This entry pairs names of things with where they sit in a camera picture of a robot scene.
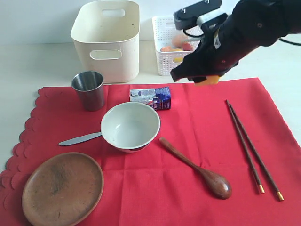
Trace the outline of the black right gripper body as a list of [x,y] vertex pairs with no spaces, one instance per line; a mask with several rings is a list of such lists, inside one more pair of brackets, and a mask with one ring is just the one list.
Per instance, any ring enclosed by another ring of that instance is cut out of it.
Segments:
[[222,77],[240,61],[240,31],[233,25],[213,28],[200,41],[197,49],[184,57],[171,70],[174,81],[187,78],[194,83]]

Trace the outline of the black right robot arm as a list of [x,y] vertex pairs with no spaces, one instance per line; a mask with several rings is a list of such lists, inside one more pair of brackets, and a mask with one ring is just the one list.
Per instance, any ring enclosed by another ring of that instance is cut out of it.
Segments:
[[260,46],[268,47],[289,34],[301,31],[298,0],[241,0],[231,14],[220,0],[203,0],[174,13],[177,30],[199,27],[197,48],[171,70],[174,81],[217,83],[219,78]]

